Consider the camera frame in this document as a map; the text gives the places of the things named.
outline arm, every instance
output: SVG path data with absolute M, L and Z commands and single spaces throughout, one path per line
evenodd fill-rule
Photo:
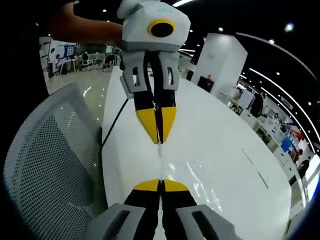
M 118 47 L 122 43 L 122 25 L 76 16 L 73 3 L 64 5 L 48 22 L 47 28 L 54 39 L 65 42 L 109 43 Z

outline black ceiling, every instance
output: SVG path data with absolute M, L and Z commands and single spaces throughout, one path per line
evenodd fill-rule
M 179 0 L 163 0 L 170 5 Z M 75 13 L 94 20 L 109 20 L 121 23 L 117 19 L 120 0 L 80 0 L 75 5 Z M 285 89 L 305 110 L 317 130 L 320 132 L 320 45 L 319 45 L 319 9 L 316 1 L 305 0 L 294 3 L 281 0 L 194 0 L 178 7 L 191 21 L 185 49 L 196 50 L 194 58 L 199 57 L 203 38 L 208 33 L 235 35 L 248 52 L 243 72 L 247 82 L 252 81 L 256 89 L 264 87 L 274 96 L 284 96 L 283 92 L 263 77 L 249 70 L 255 69 L 272 79 Z M 294 23 L 293 32 L 285 32 L 287 23 Z M 275 44 L 286 49 L 300 59 L 316 76 L 315 79 L 298 61 L 271 44 L 236 33 L 253 35 L 262 39 L 274 39 Z M 288 97 L 293 112 L 303 128 L 310 130 L 311 141 L 320 143 L 311 124 Z

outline floor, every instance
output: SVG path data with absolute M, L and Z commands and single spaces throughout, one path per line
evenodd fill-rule
M 93 69 L 55 75 L 49 78 L 46 82 L 46 87 L 49 94 L 52 94 L 70 83 L 77 83 L 93 116 L 102 125 L 111 72 L 112 68 L 108 68 L 104 71 L 102 69 Z

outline black circular lens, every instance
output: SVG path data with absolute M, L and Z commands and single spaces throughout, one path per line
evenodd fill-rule
M 157 38 L 164 38 L 172 34 L 174 27 L 166 22 L 157 23 L 151 28 L 151 34 Z

